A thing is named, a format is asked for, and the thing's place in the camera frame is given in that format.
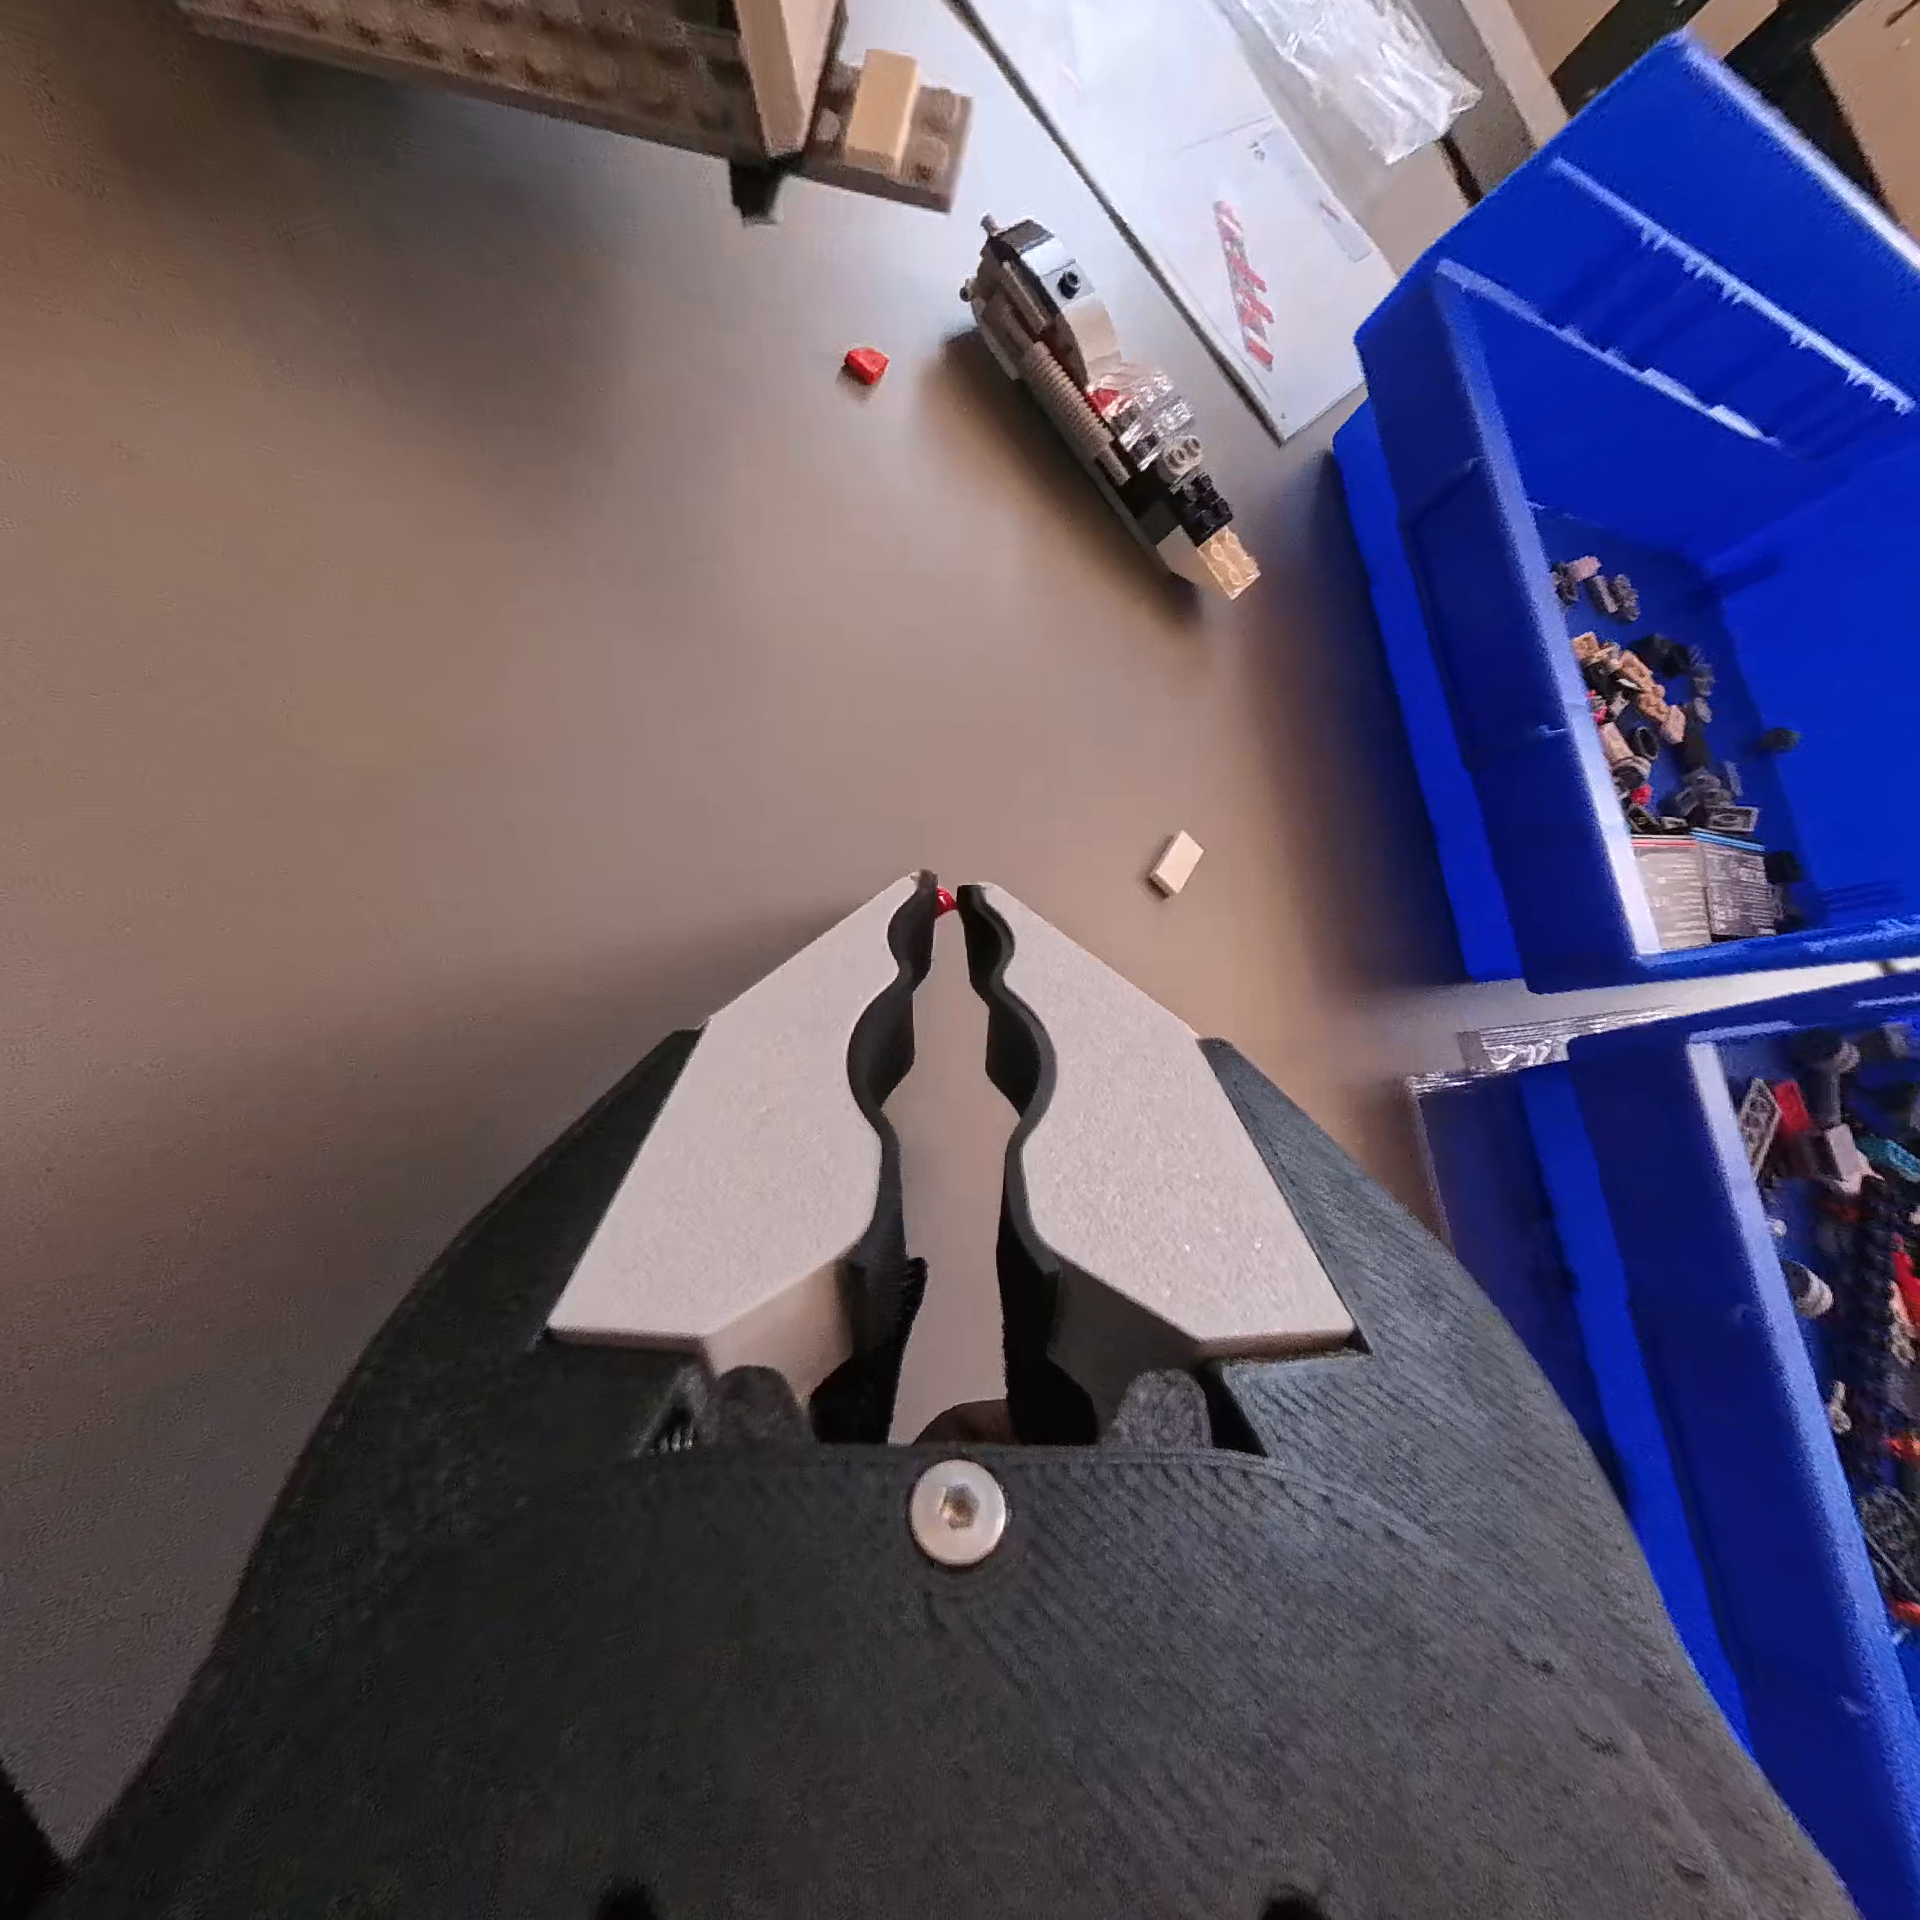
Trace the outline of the grey desk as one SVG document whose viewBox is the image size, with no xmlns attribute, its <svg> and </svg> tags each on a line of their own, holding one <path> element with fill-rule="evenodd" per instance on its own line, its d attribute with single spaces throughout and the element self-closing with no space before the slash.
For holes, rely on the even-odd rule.
<svg viewBox="0 0 1920 1920">
<path fill-rule="evenodd" d="M 890 880 L 1006 887 L 1434 1221 L 1340 414 L 1269 437 L 953 10 L 849 39 L 974 98 L 949 217 L 5 4 L 5 1761 L 63 1850 L 402 1292 Z M 978 341 L 987 217 L 1187 396 L 1238 599 Z"/>
</svg>

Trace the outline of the blue plastic bin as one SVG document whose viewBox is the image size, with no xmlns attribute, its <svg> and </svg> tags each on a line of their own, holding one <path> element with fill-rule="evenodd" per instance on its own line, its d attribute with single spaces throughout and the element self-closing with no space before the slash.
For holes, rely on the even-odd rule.
<svg viewBox="0 0 1920 1920">
<path fill-rule="evenodd" d="M 1355 337 L 1335 461 L 1463 966 L 1535 991 L 1915 958 L 1915 240 L 1691 36 Z M 1788 928 L 1667 948 L 1555 564 L 1713 671 Z"/>
<path fill-rule="evenodd" d="M 1863 1914 L 1918 1912 L 1918 1626 L 1844 1495 L 1727 1070 L 1915 1020 L 1915 974 L 1458 1036 L 1407 1079 L 1434 1209 L 1638 1535 L 1724 1717 Z"/>
</svg>

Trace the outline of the black white brick vehicle model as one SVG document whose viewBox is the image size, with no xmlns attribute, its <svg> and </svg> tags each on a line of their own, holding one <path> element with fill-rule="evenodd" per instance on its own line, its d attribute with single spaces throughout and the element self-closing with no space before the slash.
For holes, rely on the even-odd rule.
<svg viewBox="0 0 1920 1920">
<path fill-rule="evenodd" d="M 1187 396 L 1122 351 L 1109 306 L 1053 231 L 983 220 L 962 301 L 993 361 L 1166 574 L 1228 601 L 1260 581 Z"/>
</svg>

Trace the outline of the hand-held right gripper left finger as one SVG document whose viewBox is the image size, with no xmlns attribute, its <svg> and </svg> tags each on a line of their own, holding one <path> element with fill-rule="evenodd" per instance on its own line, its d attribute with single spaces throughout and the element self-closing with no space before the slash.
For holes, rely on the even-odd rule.
<svg viewBox="0 0 1920 1920">
<path fill-rule="evenodd" d="M 884 1111 L 941 916 L 913 870 L 699 1029 L 546 1332 L 777 1376 L 828 1442 L 883 1445 L 925 1289 Z"/>
</svg>

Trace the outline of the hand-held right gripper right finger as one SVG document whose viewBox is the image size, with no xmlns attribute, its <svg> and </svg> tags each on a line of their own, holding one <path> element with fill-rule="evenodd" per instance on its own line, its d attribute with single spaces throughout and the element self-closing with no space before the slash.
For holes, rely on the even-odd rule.
<svg viewBox="0 0 1920 1920">
<path fill-rule="evenodd" d="M 1140 1376 L 1350 1349 L 1353 1312 L 1188 1021 L 998 885 L 956 904 L 1015 1111 L 997 1230 L 1015 1439 L 1098 1439 Z"/>
</svg>

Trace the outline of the long grey studded plate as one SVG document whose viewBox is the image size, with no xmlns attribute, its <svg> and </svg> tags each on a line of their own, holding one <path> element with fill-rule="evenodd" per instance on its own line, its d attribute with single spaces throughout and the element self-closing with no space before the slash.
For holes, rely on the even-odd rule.
<svg viewBox="0 0 1920 1920">
<path fill-rule="evenodd" d="M 753 160 L 757 122 L 733 1 L 180 1 L 206 36 L 276 56 L 462 92 L 726 165 Z M 861 64 L 830 82 L 836 129 L 786 161 L 788 177 L 947 213 L 970 150 L 971 98 L 921 74 L 902 169 L 845 165 Z"/>
</svg>

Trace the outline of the clear plastic bag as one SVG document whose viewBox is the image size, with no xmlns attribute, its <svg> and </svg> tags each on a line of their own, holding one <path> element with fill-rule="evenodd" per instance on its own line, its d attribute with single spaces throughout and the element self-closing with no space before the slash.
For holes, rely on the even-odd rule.
<svg viewBox="0 0 1920 1920">
<path fill-rule="evenodd" d="M 1337 152 L 1396 165 L 1481 102 L 1405 4 L 1215 1 L 1262 93 Z"/>
</svg>

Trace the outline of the brick instruction booklet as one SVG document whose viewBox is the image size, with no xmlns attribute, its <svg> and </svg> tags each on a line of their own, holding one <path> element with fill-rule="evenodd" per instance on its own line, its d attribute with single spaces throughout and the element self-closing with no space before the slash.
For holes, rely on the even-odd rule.
<svg viewBox="0 0 1920 1920">
<path fill-rule="evenodd" d="M 1394 273 L 1210 1 L 974 1 L 980 36 L 1276 438 L 1361 384 Z"/>
</svg>

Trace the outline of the pile of mixed colourful bricks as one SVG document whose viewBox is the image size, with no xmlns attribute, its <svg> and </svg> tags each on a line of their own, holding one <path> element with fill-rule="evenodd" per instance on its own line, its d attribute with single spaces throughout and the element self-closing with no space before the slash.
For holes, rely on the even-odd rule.
<svg viewBox="0 0 1920 1920">
<path fill-rule="evenodd" d="M 1869 1572 L 1915 1641 L 1915 1020 L 1793 1030 L 1727 1090 Z"/>
</svg>

